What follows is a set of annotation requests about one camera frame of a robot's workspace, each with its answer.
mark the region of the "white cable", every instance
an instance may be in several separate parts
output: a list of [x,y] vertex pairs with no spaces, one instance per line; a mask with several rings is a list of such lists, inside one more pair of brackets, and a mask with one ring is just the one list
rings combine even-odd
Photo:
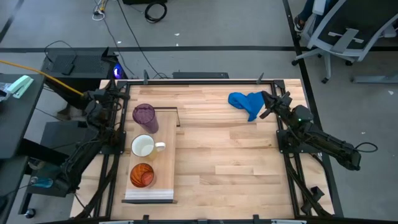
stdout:
[[100,18],[100,19],[95,19],[95,18],[94,18],[95,15],[93,14],[92,19],[93,19],[94,21],[101,21],[101,20],[105,19],[105,13],[101,12],[101,10],[98,10],[98,7],[100,6],[102,0],[99,0],[98,2],[96,2],[96,1],[94,0],[94,2],[97,4],[97,5],[95,6],[95,10],[94,10],[94,11],[95,11],[95,12],[98,12],[100,15],[102,15],[102,18]]
[[94,18],[94,14],[93,14],[92,19],[93,19],[94,21],[101,21],[101,20],[105,19],[105,14],[104,14],[104,13],[102,13],[101,11],[98,11],[98,13],[99,13],[100,15],[102,15],[102,18],[101,18],[101,19],[95,19],[95,18]]

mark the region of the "small blue object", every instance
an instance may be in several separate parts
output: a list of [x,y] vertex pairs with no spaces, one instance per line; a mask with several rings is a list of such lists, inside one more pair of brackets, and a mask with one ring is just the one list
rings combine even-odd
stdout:
[[48,177],[32,177],[30,182],[32,186],[42,188],[50,188],[54,183],[54,181]]
[[123,68],[119,63],[117,63],[113,68],[113,77],[115,79],[121,79],[123,77]]
[[237,109],[245,109],[249,113],[248,121],[254,121],[264,105],[264,100],[261,92],[249,93],[247,96],[242,93],[230,93],[228,103]]

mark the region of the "blue towel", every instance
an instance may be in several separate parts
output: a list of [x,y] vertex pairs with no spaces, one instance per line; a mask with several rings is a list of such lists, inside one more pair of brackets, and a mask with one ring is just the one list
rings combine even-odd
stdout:
[[254,121],[264,105],[264,100],[261,92],[249,93],[247,96],[242,93],[230,93],[228,103],[237,109],[245,109],[249,113],[248,121]]

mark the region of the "wooden table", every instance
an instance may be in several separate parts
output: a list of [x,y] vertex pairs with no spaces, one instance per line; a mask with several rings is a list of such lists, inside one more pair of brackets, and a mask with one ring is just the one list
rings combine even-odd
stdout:
[[[300,80],[284,81],[293,98],[291,107],[307,105]],[[126,149],[119,160],[111,219],[140,220],[143,215],[151,220],[252,219],[254,214],[262,219],[293,218],[284,160],[275,135],[276,116],[249,123],[248,114],[227,101],[234,91],[246,95],[261,90],[271,92],[270,85],[132,86],[124,128]],[[130,145],[135,137],[136,124],[131,114],[141,103],[178,108],[181,127],[177,128],[175,150],[176,204],[121,203],[130,172]],[[325,193],[320,204],[333,213],[322,166],[308,154],[300,157],[307,187],[318,186]],[[98,186],[101,162],[102,156],[97,156],[83,173],[77,192],[83,203],[90,200]],[[297,195],[301,205],[299,190]],[[105,192],[102,215],[107,196]],[[71,216],[81,210],[81,205],[74,202]]]

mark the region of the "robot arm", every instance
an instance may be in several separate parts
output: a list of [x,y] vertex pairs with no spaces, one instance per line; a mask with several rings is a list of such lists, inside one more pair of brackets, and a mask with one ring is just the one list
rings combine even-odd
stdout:
[[283,96],[272,96],[266,91],[262,97],[267,111],[260,115],[264,119],[270,113],[275,113],[288,127],[290,134],[285,138],[292,147],[298,147],[305,143],[336,158],[340,165],[349,170],[360,170],[360,153],[355,147],[345,141],[341,141],[321,131],[311,121],[313,115],[310,110],[302,105],[290,110],[292,99],[287,92]]

